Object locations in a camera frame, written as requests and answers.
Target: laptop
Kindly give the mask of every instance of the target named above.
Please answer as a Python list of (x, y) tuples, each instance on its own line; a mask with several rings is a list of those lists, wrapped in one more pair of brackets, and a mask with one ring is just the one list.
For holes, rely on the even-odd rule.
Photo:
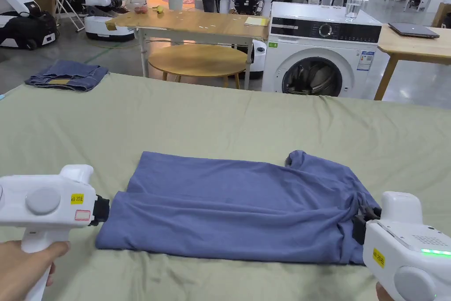
[(389, 22), (388, 25), (393, 31), (404, 37), (417, 37), (428, 39), (436, 39), (440, 37), (437, 33), (432, 32), (427, 27), (421, 25), (414, 25), (412, 23), (405, 22)]

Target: glass of water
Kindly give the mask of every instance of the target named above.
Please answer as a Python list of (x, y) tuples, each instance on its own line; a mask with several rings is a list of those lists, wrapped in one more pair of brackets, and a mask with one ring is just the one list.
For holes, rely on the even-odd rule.
[(357, 14), (360, 11), (360, 6), (363, 0), (347, 0), (346, 2), (346, 21), (352, 21), (357, 18)]

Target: round wooden table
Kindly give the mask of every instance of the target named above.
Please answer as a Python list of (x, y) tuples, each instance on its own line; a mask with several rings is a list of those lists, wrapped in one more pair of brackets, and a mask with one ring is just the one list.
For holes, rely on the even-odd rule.
[(149, 63), (163, 71), (163, 80), (168, 73), (176, 75), (178, 82), (182, 76), (223, 77), (224, 87), (229, 87), (229, 75), (234, 75), (239, 89), (238, 74), (246, 69), (246, 59), (245, 53), (227, 46), (184, 44), (155, 50)]

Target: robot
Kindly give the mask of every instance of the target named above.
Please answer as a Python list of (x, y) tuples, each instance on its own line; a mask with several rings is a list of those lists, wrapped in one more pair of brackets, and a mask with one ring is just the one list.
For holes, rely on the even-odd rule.
[(384, 192), (381, 205), (353, 220), (365, 265), (395, 301), (450, 301), (451, 238), (423, 224), (412, 194)]
[[(92, 173), (67, 165), (59, 175), (0, 177), (0, 226), (25, 227), (22, 250), (33, 253), (67, 241), (71, 228), (105, 222), (109, 200), (89, 185)], [(451, 238), (422, 223), (412, 194), (384, 192), (381, 205), (361, 207), (353, 219), (365, 265), (395, 301), (450, 301)], [(26, 301), (41, 301), (49, 269)]]
[[(25, 227), (22, 250), (34, 253), (68, 241), (71, 228), (97, 226), (110, 213), (110, 201), (89, 184), (94, 169), (64, 166), (58, 175), (0, 177), (0, 225)], [(41, 301), (50, 267), (25, 301)]]
[(88, 38), (107, 41), (128, 41), (134, 39), (133, 30), (127, 27), (116, 27), (109, 31), (105, 22), (119, 14), (126, 13), (122, 7), (124, 0), (68, 0), (81, 3), (87, 7), (88, 17), (85, 18), (85, 32)]
[(58, 39), (53, 16), (34, 0), (6, 0), (14, 11), (0, 15), (0, 46), (35, 50)]
[[(220, 0), (219, 13), (229, 13), (234, 9), (240, 15), (262, 15), (269, 17), (272, 0)], [(238, 48), (247, 53), (247, 48)], [(263, 76), (266, 58), (266, 44), (262, 41), (254, 40), (252, 42), (250, 79), (257, 79)]]

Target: washing machine knob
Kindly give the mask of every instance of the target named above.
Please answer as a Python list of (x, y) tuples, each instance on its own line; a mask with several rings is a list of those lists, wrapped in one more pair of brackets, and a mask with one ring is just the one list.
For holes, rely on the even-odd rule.
[(332, 34), (332, 26), (328, 23), (323, 23), (319, 27), (318, 32), (321, 37), (327, 38), (328, 36), (330, 36)]

